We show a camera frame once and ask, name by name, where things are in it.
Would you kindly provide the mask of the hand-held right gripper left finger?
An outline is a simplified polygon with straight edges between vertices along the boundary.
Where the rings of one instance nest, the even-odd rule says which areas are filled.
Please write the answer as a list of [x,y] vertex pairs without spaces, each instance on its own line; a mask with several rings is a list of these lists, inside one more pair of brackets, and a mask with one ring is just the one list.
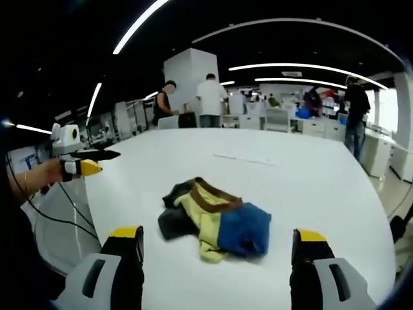
[[67,275],[57,309],[141,309],[144,229],[121,227]]

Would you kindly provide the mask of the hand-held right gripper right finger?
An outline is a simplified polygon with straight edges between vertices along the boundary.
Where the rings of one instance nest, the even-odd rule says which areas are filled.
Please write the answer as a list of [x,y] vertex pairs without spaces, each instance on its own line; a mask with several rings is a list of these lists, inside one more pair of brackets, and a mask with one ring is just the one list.
[[376,308],[367,281],[318,232],[294,230],[291,265],[292,309]]

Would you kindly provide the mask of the person's left hand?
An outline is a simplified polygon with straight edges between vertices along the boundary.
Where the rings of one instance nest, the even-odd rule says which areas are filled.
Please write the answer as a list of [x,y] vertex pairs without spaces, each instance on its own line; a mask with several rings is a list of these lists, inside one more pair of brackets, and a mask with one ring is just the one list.
[[63,168],[59,159],[48,160],[32,171],[32,181],[35,189],[39,190],[52,183],[63,181]]

